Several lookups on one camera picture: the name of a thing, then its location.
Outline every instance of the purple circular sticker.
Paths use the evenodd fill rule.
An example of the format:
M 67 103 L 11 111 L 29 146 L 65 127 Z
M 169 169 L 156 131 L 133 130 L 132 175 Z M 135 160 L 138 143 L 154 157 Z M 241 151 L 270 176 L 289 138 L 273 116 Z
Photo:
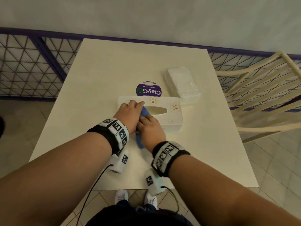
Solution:
M 137 96 L 161 97 L 162 90 L 154 82 L 143 82 L 136 88 Z

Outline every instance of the white sneaker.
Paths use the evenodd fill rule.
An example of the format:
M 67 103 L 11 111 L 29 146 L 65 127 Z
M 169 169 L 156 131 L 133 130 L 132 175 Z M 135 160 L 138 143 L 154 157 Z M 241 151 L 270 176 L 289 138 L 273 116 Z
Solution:
M 117 204 L 117 202 L 122 200 L 129 201 L 129 194 L 127 190 L 117 190 L 115 195 L 115 204 Z
M 144 198 L 144 205 L 151 204 L 155 206 L 155 208 L 158 210 L 158 200 L 156 196 L 151 196 L 149 191 L 146 192 L 145 198 Z

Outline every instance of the wire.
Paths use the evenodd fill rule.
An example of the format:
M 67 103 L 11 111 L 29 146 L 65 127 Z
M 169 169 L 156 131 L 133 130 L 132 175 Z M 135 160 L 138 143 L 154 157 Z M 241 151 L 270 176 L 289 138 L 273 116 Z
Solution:
M 100 177 L 102 176 L 102 174 L 106 171 L 106 169 L 107 169 L 108 167 L 112 167 L 112 166 L 113 166 L 113 164 L 108 165 L 108 166 L 103 170 L 103 172 L 100 174 L 100 176 L 98 177 L 98 179 L 96 180 L 96 182 L 94 183 L 94 185 L 92 186 L 92 188 L 91 188 L 91 190 L 90 190 L 90 192 L 89 192 L 89 194 L 88 194 L 88 196 L 87 196 L 87 198 L 86 198 L 86 200 L 85 200 L 85 203 L 84 203 L 84 205 L 82 206 L 82 209 L 81 209 L 81 211 L 80 211 L 80 214 L 79 214 L 79 216 L 78 216 L 78 218 L 77 218 L 76 226 L 77 226 L 77 224 L 78 224 L 79 218 L 80 218 L 80 216 L 81 216 L 81 214 L 82 214 L 82 211 L 84 210 L 85 204 L 86 204 L 86 202 L 87 202 L 87 200 L 88 200 L 88 197 L 89 197 L 90 193 L 92 192 L 94 186 L 96 185 L 96 183 L 98 182 L 98 180 L 100 179 Z
M 166 186 L 161 186 L 161 188 L 166 188 L 166 189 L 168 189 L 168 190 L 171 192 L 171 194 L 172 194 L 173 197 L 175 198 L 175 202 L 177 203 L 178 210 L 176 211 L 176 213 L 178 213 L 178 211 L 179 211 L 179 202 L 178 202 L 177 198 L 175 197 L 175 194 L 171 191 L 170 188 L 168 188 L 168 187 L 166 187 Z

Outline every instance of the blue rag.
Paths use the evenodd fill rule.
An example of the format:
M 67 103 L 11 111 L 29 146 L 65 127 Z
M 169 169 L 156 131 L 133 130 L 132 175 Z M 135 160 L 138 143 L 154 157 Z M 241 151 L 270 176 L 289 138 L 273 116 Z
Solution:
M 141 111 L 141 116 L 146 116 L 146 115 L 149 115 L 150 113 L 148 112 L 148 110 L 143 106 L 142 108 L 142 111 Z M 141 136 L 140 134 L 136 133 L 136 142 L 137 142 L 137 145 L 140 149 L 143 149 L 144 146 L 142 145 L 142 142 L 141 142 Z

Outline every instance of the hand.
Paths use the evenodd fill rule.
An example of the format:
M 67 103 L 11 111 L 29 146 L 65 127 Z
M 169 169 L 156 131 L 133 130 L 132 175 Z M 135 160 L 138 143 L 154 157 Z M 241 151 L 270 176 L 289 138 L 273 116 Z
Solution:
M 136 130 L 143 106 L 144 102 L 137 103 L 134 100 L 130 100 L 129 104 L 123 103 L 120 106 L 113 118 L 120 120 L 126 126 L 129 133 L 132 134 Z
M 145 117 L 140 115 L 137 129 L 140 132 L 142 144 L 150 153 L 153 152 L 157 144 L 166 141 L 163 128 L 152 115 L 146 115 Z

